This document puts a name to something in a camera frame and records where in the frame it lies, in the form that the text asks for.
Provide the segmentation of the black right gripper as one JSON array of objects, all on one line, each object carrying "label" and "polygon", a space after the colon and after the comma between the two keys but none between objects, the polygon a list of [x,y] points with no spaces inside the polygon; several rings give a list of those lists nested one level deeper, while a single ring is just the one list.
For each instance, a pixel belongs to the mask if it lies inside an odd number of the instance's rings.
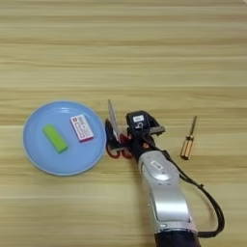
[{"label": "black right gripper", "polygon": [[114,159],[122,156],[126,159],[135,158],[136,160],[146,151],[153,151],[155,149],[155,142],[152,135],[160,135],[165,129],[160,126],[158,121],[149,116],[151,129],[140,134],[133,135],[129,133],[127,136],[121,134],[117,137],[111,122],[105,120],[105,133],[106,133],[106,144],[110,147],[110,156]]}]

